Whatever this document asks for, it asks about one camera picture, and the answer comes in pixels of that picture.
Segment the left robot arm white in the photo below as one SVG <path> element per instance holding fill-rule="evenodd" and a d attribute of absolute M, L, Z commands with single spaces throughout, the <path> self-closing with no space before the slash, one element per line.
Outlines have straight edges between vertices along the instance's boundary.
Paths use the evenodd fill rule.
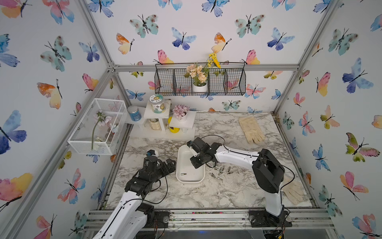
<path fill-rule="evenodd" d="M 158 223 L 155 205 L 161 202 L 146 200 L 153 192 L 153 185 L 176 171 L 177 162 L 172 159 L 162 161 L 157 151 L 149 150 L 143 166 L 126 183 L 117 207 L 94 236 L 95 239 L 134 239 L 138 232 Z"/>

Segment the white plastic storage box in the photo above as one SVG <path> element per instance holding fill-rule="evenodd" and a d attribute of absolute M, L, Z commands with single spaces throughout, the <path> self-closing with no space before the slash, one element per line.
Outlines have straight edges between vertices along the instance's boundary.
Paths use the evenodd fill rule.
<path fill-rule="evenodd" d="M 178 158 L 176 164 L 177 180 L 184 184 L 198 184 L 205 178 L 205 166 L 195 169 L 191 164 L 190 158 L 193 156 L 187 145 L 182 145 L 178 150 Z"/>

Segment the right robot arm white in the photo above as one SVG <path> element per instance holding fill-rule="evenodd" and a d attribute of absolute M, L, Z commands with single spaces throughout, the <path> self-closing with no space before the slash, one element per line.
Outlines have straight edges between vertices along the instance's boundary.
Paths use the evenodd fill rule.
<path fill-rule="evenodd" d="M 275 217 L 281 215 L 283 211 L 281 183 L 284 180 L 285 168 L 269 150 L 242 151 L 218 142 L 209 145 L 200 137 L 189 141 L 187 146 L 193 154 L 190 161 L 196 169 L 213 162 L 215 164 L 229 163 L 252 170 L 258 185 L 265 191 L 266 212 Z"/>

